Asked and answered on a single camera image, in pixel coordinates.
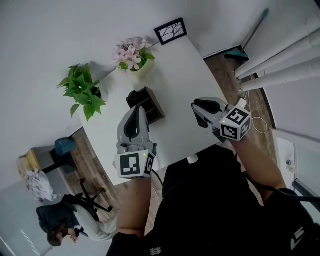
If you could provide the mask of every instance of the white bag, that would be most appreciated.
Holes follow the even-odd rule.
[[[57,198],[47,175],[43,171],[39,172],[38,169],[26,173],[26,187],[37,200],[47,199],[52,202]]]

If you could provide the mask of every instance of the picture frame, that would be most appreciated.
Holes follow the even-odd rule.
[[[183,18],[177,18],[154,29],[162,45],[187,35]]]

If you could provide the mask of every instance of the office chair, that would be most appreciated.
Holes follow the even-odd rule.
[[[40,206],[36,209],[36,213],[38,215],[38,219],[39,219],[39,225],[41,227],[41,229],[45,232],[48,233],[49,230],[52,228],[50,226],[50,223],[47,220],[47,214],[54,211],[54,209],[59,205],[59,204],[64,204],[65,206],[67,206],[68,208],[70,208],[72,211],[77,212],[76,208],[73,205],[80,205],[82,207],[84,207],[94,218],[95,221],[99,222],[99,217],[97,215],[97,209],[99,208],[103,211],[106,212],[111,212],[112,207],[108,207],[108,209],[102,207],[101,205],[97,204],[95,202],[95,199],[97,198],[97,196],[99,194],[101,194],[102,192],[106,192],[106,190],[104,188],[102,188],[94,197],[90,197],[85,186],[84,186],[84,179],[81,179],[80,181],[80,185],[82,187],[82,190],[84,192],[85,197],[83,196],[83,193],[78,193],[77,195],[71,195],[71,194],[66,194],[61,202],[56,203],[56,204],[52,204],[52,205],[46,205],[46,206]],[[84,232],[84,229],[75,229],[75,234],[78,237],[79,234],[83,234],[84,236],[88,237],[88,235]]]
[[[85,179],[83,179],[83,178],[80,179],[80,185],[81,185],[81,188],[82,188],[82,191],[83,191],[84,194],[83,194],[83,193],[79,193],[78,196],[81,197],[81,199],[82,199],[83,201],[87,202],[88,204],[90,204],[90,205],[92,205],[92,206],[94,206],[94,207],[97,207],[97,208],[99,208],[99,209],[101,209],[101,210],[103,210],[103,211],[106,211],[107,213],[110,213],[110,212],[112,211],[112,207],[111,207],[111,206],[109,206],[108,209],[106,209],[106,208],[102,207],[100,204],[97,204],[97,203],[95,202],[95,199],[96,199],[101,193],[106,192],[106,190],[105,190],[104,188],[101,188],[101,189],[98,191],[98,193],[97,193],[94,197],[91,198],[91,197],[89,196],[89,194],[88,194],[85,186],[84,186],[84,183],[85,183]]]

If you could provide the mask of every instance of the hand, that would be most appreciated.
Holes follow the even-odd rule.
[[[68,228],[68,234],[71,235],[71,236],[77,237],[76,236],[76,231],[75,231],[74,228]]]
[[[70,239],[76,244],[77,243],[77,240],[78,240],[78,237],[74,236],[74,235],[71,235],[70,236]]]

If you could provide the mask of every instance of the pink flower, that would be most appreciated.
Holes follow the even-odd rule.
[[[132,68],[135,68],[136,70],[139,70],[139,63],[141,62],[140,58],[137,58],[137,56],[132,56],[131,60],[128,60],[126,62],[128,66],[128,70],[131,70]]]
[[[140,50],[143,49],[143,48],[149,49],[151,46],[152,46],[152,44],[148,43],[148,42],[146,41],[146,39],[143,39],[143,40],[142,40],[142,44],[140,44],[139,49],[140,49]]]
[[[133,43],[133,47],[138,49],[138,50],[141,50],[140,45],[137,42]]]
[[[139,38],[135,37],[135,38],[132,38],[131,41],[133,43],[139,43]]]
[[[127,55],[127,58],[132,58],[135,55],[136,48],[134,48],[132,45],[129,46],[128,50],[125,52]]]
[[[126,51],[122,49],[115,51],[115,53],[112,56],[112,59],[113,59],[112,65],[114,67],[117,67],[121,62],[126,60],[125,53]]]

